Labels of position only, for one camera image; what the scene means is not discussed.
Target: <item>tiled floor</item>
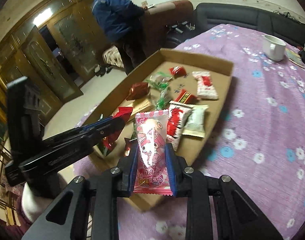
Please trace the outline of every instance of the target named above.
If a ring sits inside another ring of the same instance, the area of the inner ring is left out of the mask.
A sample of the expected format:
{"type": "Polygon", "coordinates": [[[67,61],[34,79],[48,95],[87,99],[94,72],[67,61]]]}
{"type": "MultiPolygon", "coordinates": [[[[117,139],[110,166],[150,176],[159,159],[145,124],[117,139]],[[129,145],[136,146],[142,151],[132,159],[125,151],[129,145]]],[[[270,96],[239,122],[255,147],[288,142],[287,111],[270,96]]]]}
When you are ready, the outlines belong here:
{"type": "MultiPolygon", "coordinates": [[[[81,91],[82,96],[66,103],[54,115],[45,127],[45,136],[56,135],[71,128],[87,113],[94,105],[100,103],[105,97],[126,77],[126,74],[120,70],[112,69],[109,74],[103,77],[94,76],[87,82],[81,91]]],[[[74,177],[72,165],[59,172],[69,183],[74,177]]]]}

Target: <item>ceramic cup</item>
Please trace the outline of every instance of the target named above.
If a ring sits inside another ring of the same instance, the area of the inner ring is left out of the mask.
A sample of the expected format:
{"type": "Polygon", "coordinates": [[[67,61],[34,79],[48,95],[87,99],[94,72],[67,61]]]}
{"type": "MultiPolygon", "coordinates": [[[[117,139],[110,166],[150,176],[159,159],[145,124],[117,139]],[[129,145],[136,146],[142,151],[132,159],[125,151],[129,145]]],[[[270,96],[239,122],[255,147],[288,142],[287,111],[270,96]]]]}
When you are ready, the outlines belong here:
{"type": "Polygon", "coordinates": [[[284,58],[286,42],[272,35],[263,35],[263,51],[273,61],[284,58]]]}

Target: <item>cardboard box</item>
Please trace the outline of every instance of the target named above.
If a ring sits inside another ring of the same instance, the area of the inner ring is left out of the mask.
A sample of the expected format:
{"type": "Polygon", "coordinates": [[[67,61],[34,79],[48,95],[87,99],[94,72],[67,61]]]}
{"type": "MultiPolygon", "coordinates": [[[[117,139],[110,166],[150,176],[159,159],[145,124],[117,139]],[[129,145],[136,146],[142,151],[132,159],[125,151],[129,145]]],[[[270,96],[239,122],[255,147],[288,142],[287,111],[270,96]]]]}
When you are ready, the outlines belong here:
{"type": "MultiPolygon", "coordinates": [[[[187,164],[191,165],[198,157],[200,150],[206,143],[225,102],[233,71],[233,63],[230,61],[204,54],[193,54],[170,49],[161,49],[132,71],[131,74],[102,101],[102,103],[86,120],[85,124],[96,122],[101,114],[103,114],[104,117],[110,116],[118,106],[129,105],[130,102],[126,101],[125,98],[128,96],[129,89],[133,83],[142,82],[146,78],[150,77],[152,73],[158,71],[169,73],[170,68],[178,65],[183,66],[187,73],[191,73],[192,71],[209,70],[211,72],[213,85],[219,95],[219,100],[200,100],[197,103],[198,105],[209,105],[204,121],[206,132],[205,138],[183,135],[180,140],[176,154],[184,157],[187,164]]],[[[178,90],[177,88],[180,84],[184,85],[183,88],[187,91],[194,95],[196,94],[197,81],[192,75],[188,75],[187,77],[180,77],[170,81],[171,95],[173,99],[177,98],[179,95],[176,90],[178,90]]],[[[153,100],[157,99],[159,95],[160,92],[151,89],[151,97],[153,100]]],[[[90,158],[96,167],[104,171],[116,166],[119,158],[122,157],[124,153],[124,137],[130,138],[132,133],[133,122],[128,122],[116,141],[117,145],[115,149],[107,157],[102,159],[96,153],[92,153],[90,158]]],[[[126,201],[140,210],[146,211],[155,206],[161,199],[162,195],[133,194],[129,199],[126,199],[126,201]]]]}

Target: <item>purple tablecloth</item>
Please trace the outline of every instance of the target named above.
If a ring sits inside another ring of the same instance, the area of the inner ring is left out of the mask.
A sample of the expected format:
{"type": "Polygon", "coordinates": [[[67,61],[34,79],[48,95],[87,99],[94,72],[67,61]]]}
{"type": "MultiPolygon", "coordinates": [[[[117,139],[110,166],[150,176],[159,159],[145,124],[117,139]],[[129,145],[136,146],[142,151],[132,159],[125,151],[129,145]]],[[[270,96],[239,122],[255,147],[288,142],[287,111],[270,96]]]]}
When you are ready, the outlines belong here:
{"type": "MultiPolygon", "coordinates": [[[[305,221],[305,70],[286,58],[269,60],[261,35],[219,25],[176,49],[235,64],[220,120],[194,166],[205,175],[230,175],[291,239],[305,221]]],[[[77,173],[88,165],[75,165],[77,173]]],[[[167,198],[142,214],[119,201],[120,239],[185,239],[186,204],[167,198]]]]}

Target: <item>screw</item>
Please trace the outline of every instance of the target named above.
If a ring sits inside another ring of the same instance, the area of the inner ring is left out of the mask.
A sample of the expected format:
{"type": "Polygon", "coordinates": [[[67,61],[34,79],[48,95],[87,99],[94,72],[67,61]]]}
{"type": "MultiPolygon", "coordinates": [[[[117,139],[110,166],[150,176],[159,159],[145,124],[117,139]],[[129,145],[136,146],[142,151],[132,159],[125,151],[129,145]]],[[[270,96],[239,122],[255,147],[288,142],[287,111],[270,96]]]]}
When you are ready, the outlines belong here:
{"type": "Polygon", "coordinates": [[[80,183],[84,180],[84,177],[83,176],[77,176],[77,177],[74,177],[73,181],[76,182],[76,183],[80,183]]]}
{"type": "Polygon", "coordinates": [[[192,167],[186,167],[186,168],[184,168],[184,172],[187,174],[190,174],[190,173],[194,172],[194,169],[192,167]]]}
{"type": "Polygon", "coordinates": [[[223,175],[223,176],[221,177],[221,180],[222,180],[223,182],[230,182],[231,177],[229,177],[228,175],[223,175]]]}
{"type": "Polygon", "coordinates": [[[113,168],[110,169],[110,172],[111,172],[112,174],[118,174],[118,173],[120,172],[120,168],[118,168],[118,167],[113,167],[113,168]]]}

